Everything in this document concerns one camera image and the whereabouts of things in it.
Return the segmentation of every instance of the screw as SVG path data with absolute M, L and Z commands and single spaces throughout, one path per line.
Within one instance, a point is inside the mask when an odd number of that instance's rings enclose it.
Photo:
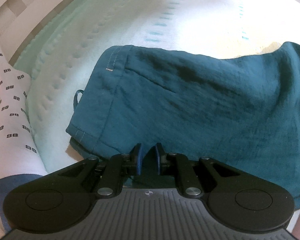
M 130 153 L 122 153 L 121 156 L 122 156 L 124 162 L 127 162 L 130 160 Z
M 113 193 L 113 190 L 109 187 L 102 187 L 100 189 L 98 189 L 98 194 L 102 195 L 102 196 L 109 196 Z
M 201 190 L 196 187 L 189 187 L 186 189 L 186 193 L 191 196 L 197 196 L 201 193 Z

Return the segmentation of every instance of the teal towel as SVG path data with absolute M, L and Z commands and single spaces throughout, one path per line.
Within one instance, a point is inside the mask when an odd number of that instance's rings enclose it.
M 157 142 L 192 160 L 209 155 L 284 187 L 300 208 L 300 45 L 234 59 L 111 47 L 66 131 L 83 156 Z

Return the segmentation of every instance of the ribbed surface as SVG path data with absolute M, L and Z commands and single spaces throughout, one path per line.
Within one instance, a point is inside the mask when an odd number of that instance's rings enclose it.
M 3 240 L 293 240 L 285 230 L 264 235 L 236 232 L 215 221 L 199 200 L 176 189 L 124 188 L 97 202 L 82 222 L 63 232 L 34 235 L 15 230 Z

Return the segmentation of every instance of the crosshair symbol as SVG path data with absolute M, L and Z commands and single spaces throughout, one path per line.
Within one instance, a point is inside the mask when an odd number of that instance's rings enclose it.
M 145 194 L 150 197 L 153 194 L 153 192 L 148 190 Z

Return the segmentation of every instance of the stitching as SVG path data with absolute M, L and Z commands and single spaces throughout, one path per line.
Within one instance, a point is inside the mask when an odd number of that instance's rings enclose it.
M 74 128 L 76 128 L 76 129 L 77 129 L 77 132 L 78 132 L 78 131 L 83 132 L 83 133 L 85 133 L 85 134 L 87 134 L 87 135 L 93 137 L 94 139 L 97 139 L 95 136 L 93 136 L 93 135 L 91 135 L 91 134 L 89 134 L 89 133 L 87 133 L 87 132 L 82 131 L 81 129 L 79 129 L 79 128 L 76 127 L 75 125 L 71 124 L 71 126 L 74 127 Z
M 118 57 L 118 55 L 119 55 L 119 52 L 122 50 L 122 48 L 123 48 L 123 47 L 121 47 L 121 48 L 119 49 L 119 51 L 117 52 L 117 56 L 115 56 L 115 59 L 114 59 L 113 65 L 112 65 L 112 69 L 114 69 L 115 61 L 117 60 L 117 57 Z
M 82 135 L 82 137 L 81 137 L 81 139 L 80 139 L 80 142 L 79 142 L 79 143 L 81 143 L 81 140 L 82 140 L 82 138 L 83 138 L 84 134 L 85 134 L 85 132 L 83 132 L 83 135 Z
M 97 145 L 95 145 L 95 146 L 93 147 L 92 151 L 89 152 L 89 153 L 92 154 L 92 155 L 95 155 L 95 156 L 99 157 L 102 161 L 107 161 L 107 160 L 109 160 L 109 159 L 107 159 L 107 158 L 101 156 L 101 155 L 98 154 L 98 153 L 93 153 L 93 151 L 94 151 L 94 149 L 95 149 L 96 146 L 97 146 Z
M 108 145 L 108 144 L 105 143 L 103 140 L 100 140 L 100 142 L 103 143 L 104 145 L 108 146 L 109 148 L 112 148 L 112 149 L 116 150 L 117 152 L 121 153 L 117 148 L 115 148 L 115 147 L 113 147 L 113 146 L 111 146 L 111 145 Z
M 108 69 L 108 66 L 109 66 L 109 63 L 110 63 L 110 60 L 111 60 L 111 58 L 112 58 L 112 55 L 114 54 L 114 52 L 115 52 L 115 50 L 114 51 L 112 51 L 112 53 L 111 53 L 111 55 L 110 55 L 110 58 L 109 58 L 109 61 L 108 61 L 108 64 L 107 64 L 107 70 L 111 70 L 111 69 Z
M 127 58 L 126 58 L 126 62 L 124 63 L 124 68 L 125 68 L 125 65 L 126 65 L 126 63 L 127 63 L 127 60 L 128 60 L 129 52 L 131 51 L 131 49 L 132 49 L 132 48 L 133 48 L 133 45 L 130 45 L 130 49 L 129 49 L 129 50 L 128 50 L 128 52 L 127 52 Z M 119 78 L 119 80 L 118 80 L 118 82 L 117 82 L 117 85 L 116 85 L 116 87 L 115 87 L 115 90 L 114 90 L 114 94 L 113 94 L 113 95 L 115 95 L 115 94 L 116 94 L 116 92 L 117 92 L 117 88 L 118 88 L 118 86 L 119 86 L 119 83 L 120 83 L 120 80 L 121 80 L 121 78 L 122 78 L 122 76 L 123 76 L 123 72 L 124 72 L 124 71 L 122 71 L 122 72 L 121 72 L 121 76 L 120 76 L 120 78 Z M 107 124 L 107 122 L 108 122 L 108 119 L 109 119 L 110 110 L 111 110 L 111 107 L 112 107 L 113 101 L 114 101 L 114 96 L 112 97 L 112 101 L 111 101 L 111 104 L 110 104 L 110 107 L 109 107 L 109 110 L 108 110 L 108 115 L 107 115 L 107 118 L 106 118 L 105 124 L 103 125 L 103 129 L 102 129 L 102 131 L 101 131 L 101 133 L 100 133 L 100 136 L 99 136 L 99 138 L 98 138 L 98 141 L 100 141 L 100 138 L 101 138 L 101 136 L 102 136 L 102 134 L 103 134 L 103 132 L 104 132 L 104 130 L 105 130 L 105 128 L 106 128 L 106 124 Z

